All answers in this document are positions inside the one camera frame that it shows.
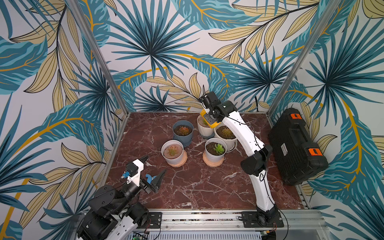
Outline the yellow plastic watering can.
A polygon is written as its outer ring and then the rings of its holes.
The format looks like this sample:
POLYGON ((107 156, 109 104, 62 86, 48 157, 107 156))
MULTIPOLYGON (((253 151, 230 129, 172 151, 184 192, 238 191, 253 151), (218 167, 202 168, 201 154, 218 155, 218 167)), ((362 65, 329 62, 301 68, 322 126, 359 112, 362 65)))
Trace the yellow plastic watering can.
POLYGON ((216 128, 220 122, 217 122, 214 118, 211 117, 210 114, 208 114, 205 110, 202 110, 200 112, 200 116, 204 120, 207 127, 210 127, 211 129, 216 128))

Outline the large white pot yellow succulent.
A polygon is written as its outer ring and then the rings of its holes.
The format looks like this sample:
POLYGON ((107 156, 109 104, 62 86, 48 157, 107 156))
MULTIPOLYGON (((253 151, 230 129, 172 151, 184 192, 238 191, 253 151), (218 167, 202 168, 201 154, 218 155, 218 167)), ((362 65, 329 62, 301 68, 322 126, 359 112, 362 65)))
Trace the large white pot yellow succulent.
POLYGON ((234 133, 224 125, 223 123, 219 124, 214 129, 215 137, 223 140, 227 145, 227 152, 233 151, 238 144, 238 140, 234 133))

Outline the white pot pink succulent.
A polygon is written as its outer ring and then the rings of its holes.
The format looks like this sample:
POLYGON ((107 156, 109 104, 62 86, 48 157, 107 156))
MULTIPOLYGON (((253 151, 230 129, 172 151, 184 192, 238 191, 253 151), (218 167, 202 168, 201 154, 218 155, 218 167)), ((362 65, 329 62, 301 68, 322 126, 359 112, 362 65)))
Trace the white pot pink succulent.
POLYGON ((188 159, 183 144, 177 140, 165 142, 161 148, 161 153, 166 162, 174 168, 181 167, 188 159))

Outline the small white pot green succulent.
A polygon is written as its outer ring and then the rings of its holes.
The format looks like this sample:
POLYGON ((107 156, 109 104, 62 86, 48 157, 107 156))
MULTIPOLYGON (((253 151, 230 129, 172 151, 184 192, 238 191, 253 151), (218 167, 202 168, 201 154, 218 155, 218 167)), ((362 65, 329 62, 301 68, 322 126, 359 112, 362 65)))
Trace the small white pot green succulent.
POLYGON ((205 143, 203 161, 212 168, 219 167, 225 159, 226 143, 218 138, 208 139, 205 143))

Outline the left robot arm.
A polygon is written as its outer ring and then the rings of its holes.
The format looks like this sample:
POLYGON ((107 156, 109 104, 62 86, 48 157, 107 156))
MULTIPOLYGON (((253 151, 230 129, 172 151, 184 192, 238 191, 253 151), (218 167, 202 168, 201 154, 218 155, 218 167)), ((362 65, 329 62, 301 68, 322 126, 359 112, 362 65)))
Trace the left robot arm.
POLYGON ((136 229, 161 229, 162 213, 151 213, 134 199, 141 193, 158 193, 166 171, 152 179, 144 179, 148 156, 126 165, 121 176, 122 185, 100 187, 88 201, 90 210, 82 219, 76 238, 78 240, 126 240, 136 229))

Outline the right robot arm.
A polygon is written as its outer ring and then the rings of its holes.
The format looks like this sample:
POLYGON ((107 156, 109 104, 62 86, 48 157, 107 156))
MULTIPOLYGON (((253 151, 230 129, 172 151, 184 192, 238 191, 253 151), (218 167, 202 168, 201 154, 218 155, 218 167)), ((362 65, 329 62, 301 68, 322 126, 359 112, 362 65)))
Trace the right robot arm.
POLYGON ((202 116, 209 124, 223 123, 235 135, 247 154, 247 158, 241 161, 241 168, 249 175, 255 195, 257 215, 256 223, 262 227, 272 224, 276 227, 273 219, 279 217, 279 209, 272 198, 267 178, 267 163, 273 151, 270 145, 259 140, 254 131, 245 123, 241 114, 235 106, 226 101, 202 100, 206 111, 202 116))

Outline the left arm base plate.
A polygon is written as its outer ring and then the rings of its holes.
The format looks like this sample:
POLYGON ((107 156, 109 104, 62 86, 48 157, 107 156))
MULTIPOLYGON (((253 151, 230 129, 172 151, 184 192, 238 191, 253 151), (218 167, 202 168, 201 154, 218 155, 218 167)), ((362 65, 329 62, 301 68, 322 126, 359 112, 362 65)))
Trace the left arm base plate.
POLYGON ((149 212, 147 220, 140 229, 160 229, 162 226, 162 212, 149 212))

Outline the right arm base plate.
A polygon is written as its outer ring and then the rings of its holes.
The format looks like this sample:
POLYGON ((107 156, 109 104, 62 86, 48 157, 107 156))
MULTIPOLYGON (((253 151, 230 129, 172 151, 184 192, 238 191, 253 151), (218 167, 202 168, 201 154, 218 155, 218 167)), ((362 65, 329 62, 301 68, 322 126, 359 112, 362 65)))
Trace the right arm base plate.
POLYGON ((269 219, 260 212, 241 212, 238 219, 243 223, 244 228, 283 228, 284 221, 280 214, 269 219))

